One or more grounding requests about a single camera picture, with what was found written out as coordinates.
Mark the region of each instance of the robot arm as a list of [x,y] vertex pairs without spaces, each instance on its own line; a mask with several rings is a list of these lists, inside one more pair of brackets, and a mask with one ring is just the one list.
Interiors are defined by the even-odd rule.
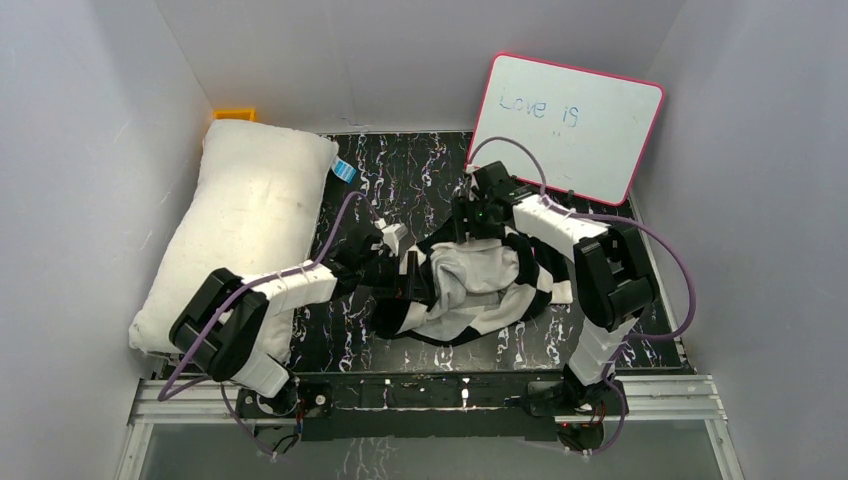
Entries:
[[[452,204],[458,243],[502,236],[509,226],[574,262],[577,296],[586,318],[556,396],[558,404],[567,408],[594,404],[606,392],[605,365],[642,309],[658,296],[638,232],[633,227],[563,217],[547,208],[532,187],[509,177],[500,162],[469,176],[471,193]],[[409,268],[416,262],[400,268],[404,240],[408,240],[405,234],[402,225],[378,220],[351,232],[322,264],[305,262],[285,276],[247,290],[204,339],[195,363],[213,380],[238,382],[268,399],[266,403],[275,411],[290,411],[297,402],[297,378],[255,348],[262,321],[349,294],[360,284],[374,287],[372,294],[377,297],[432,302],[431,286],[415,268]],[[188,351],[218,306],[251,280],[226,269],[212,272],[172,327],[171,342]]]
[[[297,403],[297,378],[285,366],[256,348],[262,322],[305,305],[329,302],[352,292],[364,279],[375,281],[397,272],[393,259],[405,240],[406,228],[379,220],[360,229],[323,264],[306,261],[244,292],[224,313],[194,355],[195,364],[216,382],[231,380],[266,399],[278,413]],[[171,327],[169,339],[187,352],[215,310],[230,295],[269,275],[239,277],[226,268],[213,271]]]

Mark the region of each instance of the black and white striped cloth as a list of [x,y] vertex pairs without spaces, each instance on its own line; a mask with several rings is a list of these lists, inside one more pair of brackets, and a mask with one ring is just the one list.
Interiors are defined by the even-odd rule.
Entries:
[[[383,298],[371,317],[383,338],[410,335],[459,345],[515,322],[530,321],[550,304],[572,302],[565,257],[510,228],[503,238],[453,241],[450,220],[409,251],[436,292],[432,305]],[[406,273],[406,254],[400,273]]]

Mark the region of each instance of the black marble surface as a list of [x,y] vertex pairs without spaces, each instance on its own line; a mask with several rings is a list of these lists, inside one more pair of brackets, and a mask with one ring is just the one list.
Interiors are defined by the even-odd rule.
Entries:
[[[339,156],[359,172],[350,185],[334,176],[327,180],[313,257],[327,241],[344,196],[353,189],[365,193],[387,222],[404,223],[416,241],[450,215],[451,196],[462,183],[470,133],[331,138],[339,143]],[[574,206],[579,211],[633,216],[629,202],[609,207],[575,199]],[[347,227],[367,215],[364,205],[350,208],[337,241]],[[360,289],[348,298],[298,310],[289,366],[297,372],[558,370],[571,355],[582,321],[578,305],[552,306],[532,322],[519,322],[459,347],[436,347],[411,338],[376,337],[367,328],[373,307],[374,300]],[[664,307],[659,302],[654,307],[643,315],[637,331],[670,331]],[[619,370],[680,365],[673,343],[647,341],[633,341],[618,362]]]

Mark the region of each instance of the cable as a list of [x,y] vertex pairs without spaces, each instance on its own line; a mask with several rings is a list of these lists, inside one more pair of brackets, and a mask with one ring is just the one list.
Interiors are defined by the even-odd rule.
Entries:
[[480,142],[480,144],[477,145],[477,147],[471,152],[471,156],[468,157],[468,164],[474,165],[474,157],[477,156],[477,153],[480,152],[480,149],[485,147],[487,144],[494,142],[495,140],[498,140],[498,141],[501,141],[501,142],[506,142],[506,143],[509,143],[510,145],[515,145],[516,147],[521,149],[521,151],[524,152],[528,157],[530,157],[530,160],[533,161],[533,165],[536,165],[536,170],[539,172],[539,176],[542,178],[542,183],[539,185],[539,196],[544,197],[545,196],[545,188],[547,188],[547,186],[548,186],[548,180],[545,178],[545,172],[542,171],[542,165],[539,163],[538,160],[536,160],[536,156],[533,155],[533,153],[531,153],[530,150],[527,149],[527,147],[522,145],[517,140],[513,140],[511,138],[501,137],[501,136],[489,137],[489,138],[483,140],[482,142]]
[[282,451],[282,452],[280,452],[280,453],[281,453],[281,454],[283,454],[283,455],[285,455],[286,453],[289,453],[289,450],[291,450],[292,448],[294,448],[294,446],[295,446],[295,445],[297,445],[297,442],[299,442],[299,441],[300,441],[300,437],[298,437],[297,435],[295,435],[294,440],[292,440],[291,442],[289,442],[289,444],[288,444],[288,445],[286,445],[286,448],[284,448],[284,449],[283,449],[283,451]]
[[277,443],[274,444],[274,451],[276,452],[277,449],[280,448],[280,445],[282,445],[283,442],[285,442],[286,440],[289,440],[289,439],[297,439],[297,434],[293,433],[291,435],[286,435],[285,437],[281,438],[280,441],[278,441]]
[[674,249],[671,245],[668,244],[665,239],[663,239],[654,229],[651,227],[639,223],[636,220],[631,220],[625,217],[619,217],[616,215],[602,215],[598,213],[578,213],[578,212],[570,212],[561,206],[557,205],[547,196],[542,198],[542,202],[550,208],[551,210],[559,213],[560,215],[570,215],[571,218],[584,218],[586,220],[595,220],[599,222],[618,222],[624,223],[627,225],[632,225],[639,230],[647,233],[649,237],[653,238],[657,241],[666,251],[671,255],[675,262],[677,262],[677,266],[680,268],[680,272],[683,274],[683,280],[686,282],[686,289],[689,292],[689,310],[686,312],[686,317],[683,319],[683,323],[677,328],[677,330],[671,333],[664,333],[661,335],[648,335],[644,333],[631,333],[628,335],[628,338],[635,338],[638,340],[651,340],[654,342],[667,342],[674,340],[679,337],[683,332],[685,332],[690,325],[692,325],[692,320],[695,319],[695,308],[697,306],[697,295],[695,294],[695,285],[692,281],[692,272],[683,263],[683,259],[680,257],[680,254],[677,250]]
[[[215,310],[215,313],[212,315],[212,317],[209,319],[209,321],[206,322],[206,326],[203,327],[203,330],[200,331],[200,334],[197,336],[197,339],[195,339],[194,343],[192,343],[191,347],[189,347],[188,351],[185,353],[182,360],[180,360],[180,363],[177,365],[177,368],[175,368],[174,371],[171,373],[171,376],[168,377],[168,380],[165,382],[165,385],[162,387],[162,390],[159,391],[159,395],[157,396],[157,399],[160,402],[170,400],[170,399],[174,398],[176,395],[183,392],[184,390],[186,390],[190,387],[193,387],[194,385],[197,385],[201,382],[205,382],[206,380],[211,379],[211,377],[208,377],[208,376],[199,377],[199,378],[196,378],[194,380],[191,380],[190,382],[186,383],[185,385],[181,385],[177,388],[172,389],[172,387],[174,386],[174,383],[177,381],[179,376],[183,373],[183,370],[185,370],[185,368],[188,366],[188,364],[191,363],[191,360],[194,358],[194,354],[200,348],[200,345],[202,345],[203,342],[206,340],[206,337],[209,335],[209,332],[211,332],[212,329],[215,327],[215,324],[218,322],[218,319],[221,317],[221,315],[224,312],[226,312],[227,310],[230,309],[232,304],[235,303],[235,301],[244,292],[246,292],[247,290],[249,290],[249,289],[251,289],[251,288],[253,288],[257,285],[262,285],[263,283],[267,283],[267,282],[270,282],[270,281],[273,281],[273,280],[277,280],[277,279],[285,278],[285,277],[288,277],[288,276],[291,276],[291,275],[294,275],[294,274],[297,274],[297,273],[301,273],[304,270],[305,271],[312,270],[314,268],[317,268],[317,266],[321,264],[321,262],[324,260],[324,257],[326,257],[327,253],[330,251],[330,246],[332,245],[333,240],[335,240],[335,238],[336,238],[336,234],[338,233],[338,230],[339,230],[339,225],[341,225],[342,217],[344,216],[344,213],[347,210],[348,204],[350,204],[351,200],[353,200],[354,197],[359,197],[359,198],[366,201],[368,208],[371,211],[371,216],[374,220],[378,220],[380,218],[380,215],[377,213],[377,210],[374,208],[373,205],[371,205],[371,202],[368,201],[368,197],[366,197],[364,193],[359,192],[359,191],[350,192],[345,197],[344,202],[342,203],[342,207],[339,209],[339,213],[336,215],[336,220],[335,220],[335,222],[333,222],[333,228],[330,230],[330,235],[327,238],[327,243],[324,244],[324,248],[321,249],[321,251],[318,253],[318,256],[315,258],[315,260],[312,263],[310,263],[309,265],[307,265],[303,269],[301,269],[299,266],[291,267],[289,269],[282,270],[280,272],[272,273],[272,274],[269,274],[269,275],[265,275],[264,277],[260,277],[256,280],[248,282],[248,283],[242,285],[241,287],[239,287],[235,292],[233,292],[229,297],[227,297],[226,300],[224,300],[224,303],[222,303],[221,306],[218,307],[217,310]],[[274,450],[271,449],[270,447],[268,447],[264,442],[262,442],[261,440],[256,438],[256,436],[253,435],[253,432],[250,431],[250,428],[236,414],[235,410],[233,409],[233,406],[230,404],[230,399],[227,398],[227,393],[226,393],[226,390],[225,390],[223,383],[221,384],[221,396],[224,399],[224,403],[227,406],[227,410],[230,412],[230,416],[233,417],[233,419],[236,421],[236,423],[239,425],[239,427],[241,427],[241,429],[245,433],[247,433],[248,436],[250,436],[250,438],[253,440],[253,442],[259,447],[259,450],[262,451],[263,453],[265,453],[266,455],[270,455],[271,457],[275,457],[276,453],[274,452]],[[301,420],[298,423],[299,423],[299,430],[300,430],[300,432],[302,432],[303,431],[302,417],[301,417]]]
[[530,150],[528,150],[527,147],[525,147],[524,145],[522,145],[520,142],[518,142],[516,140],[513,140],[511,138],[507,138],[507,137],[500,137],[500,136],[489,137],[489,138],[483,140],[482,142],[480,142],[480,144],[477,145],[477,148],[475,148],[474,151],[471,152],[471,156],[468,158],[468,163],[470,165],[473,165],[474,164],[474,157],[477,156],[477,153],[480,151],[480,149],[484,145],[487,145],[488,143],[495,141],[495,140],[499,140],[499,141],[503,141],[503,142],[515,145],[516,147],[520,148],[521,151],[523,151],[530,158],[530,160],[533,162],[533,165],[536,166],[536,170],[539,172],[539,176],[542,178],[542,184],[539,187],[539,196],[542,198],[542,202],[545,204],[545,206],[547,208],[553,210],[556,213],[559,213],[560,215],[566,215],[566,216],[570,216],[570,217],[573,217],[573,218],[583,218],[583,219],[586,219],[586,220],[595,220],[595,221],[600,221],[600,222],[625,223],[627,225],[632,225],[632,226],[642,230],[643,232],[648,234],[648,236],[650,236],[651,238],[656,240],[657,243],[662,245],[663,248],[666,249],[666,251],[668,251],[668,253],[672,256],[672,258],[674,258],[674,261],[677,262],[677,266],[680,268],[680,271],[683,273],[683,279],[686,281],[686,289],[689,292],[689,310],[686,312],[686,318],[683,320],[683,323],[680,324],[680,327],[678,327],[677,330],[675,330],[671,333],[666,333],[666,334],[662,334],[662,335],[647,335],[647,334],[643,334],[643,333],[629,333],[628,335],[626,335],[624,337],[621,345],[619,345],[618,348],[615,350],[615,352],[612,354],[612,356],[610,357],[609,361],[607,362],[606,366],[604,367],[604,369],[601,373],[601,378],[603,379],[603,382],[613,392],[615,392],[616,396],[618,397],[619,403],[621,405],[621,417],[618,420],[618,426],[616,427],[615,432],[613,433],[612,437],[610,437],[609,441],[607,441],[606,443],[604,443],[600,447],[598,447],[598,448],[596,448],[592,451],[589,451],[588,453],[594,454],[594,453],[603,452],[603,451],[607,450],[613,443],[615,443],[615,441],[618,439],[619,435],[621,435],[621,431],[624,429],[624,415],[625,415],[625,412],[627,411],[627,398],[624,396],[624,393],[622,393],[621,390],[619,390],[618,387],[616,387],[615,384],[609,379],[609,372],[612,369],[612,366],[615,364],[615,361],[618,359],[619,355],[621,355],[622,352],[624,351],[625,345],[627,345],[627,342],[629,340],[638,339],[638,340],[652,340],[652,341],[670,341],[670,340],[674,340],[675,338],[677,338],[678,336],[683,334],[683,332],[685,332],[689,328],[689,326],[692,324],[692,321],[695,318],[695,307],[697,305],[697,299],[696,299],[696,295],[695,295],[695,286],[694,286],[694,283],[692,281],[692,274],[689,271],[689,268],[686,267],[686,264],[683,263],[683,259],[680,257],[680,255],[677,253],[677,251],[674,248],[672,248],[672,246],[669,245],[668,242],[666,242],[656,231],[654,231],[652,228],[648,227],[647,225],[639,223],[635,220],[631,220],[629,218],[619,217],[619,216],[616,216],[616,215],[601,215],[601,214],[594,214],[594,213],[571,212],[571,211],[568,211],[565,208],[562,208],[561,206],[557,205],[553,200],[551,200],[545,194],[545,187],[547,186],[547,181],[545,180],[545,173],[542,171],[542,166],[539,163],[539,161],[536,159],[536,156],[533,155],[533,153],[530,152]]

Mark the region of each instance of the aluminum frame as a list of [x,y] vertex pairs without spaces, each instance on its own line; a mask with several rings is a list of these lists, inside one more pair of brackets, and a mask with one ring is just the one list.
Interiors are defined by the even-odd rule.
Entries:
[[[727,416],[711,375],[621,376],[628,397],[630,414],[626,421],[702,420],[705,422],[713,453],[724,480],[741,480],[742,470],[727,431]],[[229,424],[232,423],[217,384],[197,385],[181,395],[159,402],[156,396],[164,385],[161,380],[139,384],[124,453],[116,480],[138,480],[141,477],[153,428],[156,425]],[[235,399],[240,387],[225,387],[227,396]],[[583,421],[585,417],[557,416],[555,422]],[[608,418],[608,422],[618,421]],[[260,419],[250,425],[294,425],[292,419]]]

